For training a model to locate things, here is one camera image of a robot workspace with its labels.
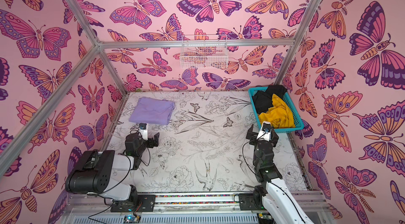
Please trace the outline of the lavender purple t-shirt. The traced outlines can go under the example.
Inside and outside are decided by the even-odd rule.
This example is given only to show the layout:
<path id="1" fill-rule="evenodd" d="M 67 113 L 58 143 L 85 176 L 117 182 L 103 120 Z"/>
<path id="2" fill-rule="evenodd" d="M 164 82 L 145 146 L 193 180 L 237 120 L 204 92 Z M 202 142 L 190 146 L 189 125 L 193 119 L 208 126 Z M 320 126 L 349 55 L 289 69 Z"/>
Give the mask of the lavender purple t-shirt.
<path id="1" fill-rule="evenodd" d="M 129 121 L 138 124 L 168 125 L 174 109 L 173 101 L 142 97 L 138 100 Z"/>

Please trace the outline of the teal plastic laundry basket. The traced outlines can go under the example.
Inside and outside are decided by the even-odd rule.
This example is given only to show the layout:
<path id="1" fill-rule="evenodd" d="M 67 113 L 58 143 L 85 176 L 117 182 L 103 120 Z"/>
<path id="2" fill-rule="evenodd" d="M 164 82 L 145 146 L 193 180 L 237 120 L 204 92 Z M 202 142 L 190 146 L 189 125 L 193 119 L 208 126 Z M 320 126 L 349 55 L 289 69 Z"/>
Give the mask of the teal plastic laundry basket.
<path id="1" fill-rule="evenodd" d="M 258 127 L 269 122 L 276 133 L 289 133 L 304 128 L 303 121 L 287 89 L 282 85 L 253 87 L 248 90 Z"/>

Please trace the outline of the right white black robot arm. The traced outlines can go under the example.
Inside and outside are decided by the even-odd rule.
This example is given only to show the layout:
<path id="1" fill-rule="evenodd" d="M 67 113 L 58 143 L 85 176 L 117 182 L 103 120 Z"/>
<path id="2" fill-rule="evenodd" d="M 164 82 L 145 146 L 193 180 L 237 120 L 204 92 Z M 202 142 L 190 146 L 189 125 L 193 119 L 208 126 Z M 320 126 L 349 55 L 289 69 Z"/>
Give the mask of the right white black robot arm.
<path id="1" fill-rule="evenodd" d="M 253 173 L 260 185 L 254 187 L 253 195 L 258 207 L 265 209 L 276 224 L 312 224 L 274 163 L 273 148 L 279 137 L 272 124 L 263 122 L 258 133 L 250 128 L 246 138 L 254 147 Z"/>

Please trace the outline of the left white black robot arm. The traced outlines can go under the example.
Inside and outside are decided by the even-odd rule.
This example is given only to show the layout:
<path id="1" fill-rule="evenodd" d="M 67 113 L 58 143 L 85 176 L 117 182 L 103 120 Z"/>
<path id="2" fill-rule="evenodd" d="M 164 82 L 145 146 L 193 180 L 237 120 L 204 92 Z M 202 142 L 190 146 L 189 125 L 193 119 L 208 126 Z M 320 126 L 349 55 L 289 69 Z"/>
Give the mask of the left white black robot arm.
<path id="1" fill-rule="evenodd" d="M 65 190 L 72 194 L 94 195 L 112 200 L 115 204 L 138 203 L 138 192 L 134 185 L 112 178 L 115 171 L 125 171 L 127 175 L 136 171 L 142 164 L 145 150 L 159 146 L 160 134 L 146 138 L 144 130 L 126 136 L 125 151 L 117 154 L 114 150 L 86 151 L 70 171 L 65 182 Z"/>

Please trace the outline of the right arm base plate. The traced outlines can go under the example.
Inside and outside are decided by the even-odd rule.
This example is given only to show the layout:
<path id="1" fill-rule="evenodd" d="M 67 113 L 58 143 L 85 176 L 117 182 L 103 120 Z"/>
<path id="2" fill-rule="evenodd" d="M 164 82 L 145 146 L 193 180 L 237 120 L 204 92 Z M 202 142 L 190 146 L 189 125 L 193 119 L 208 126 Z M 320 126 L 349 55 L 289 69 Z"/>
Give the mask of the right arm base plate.
<path id="1" fill-rule="evenodd" d="M 274 199 L 271 197 L 269 193 L 266 194 L 255 194 L 251 193 L 239 193 L 237 195 L 238 199 L 237 202 L 239 204 L 239 208 L 242 211 L 252 211 L 252 212 L 269 212 L 269 209 L 274 208 L 280 210 L 279 206 L 275 204 Z M 267 207 L 263 206 L 262 199 L 266 198 Z"/>

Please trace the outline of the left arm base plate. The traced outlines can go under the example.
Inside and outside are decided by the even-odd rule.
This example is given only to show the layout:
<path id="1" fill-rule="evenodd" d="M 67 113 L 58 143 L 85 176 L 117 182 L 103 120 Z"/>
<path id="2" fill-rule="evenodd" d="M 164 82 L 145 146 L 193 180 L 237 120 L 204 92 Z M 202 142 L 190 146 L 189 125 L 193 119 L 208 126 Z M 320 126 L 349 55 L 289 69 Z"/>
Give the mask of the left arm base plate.
<path id="1" fill-rule="evenodd" d="M 141 194 L 136 197 L 130 196 L 125 201 L 114 201 L 111 206 L 111 212 L 153 212 L 156 202 L 156 195 Z"/>

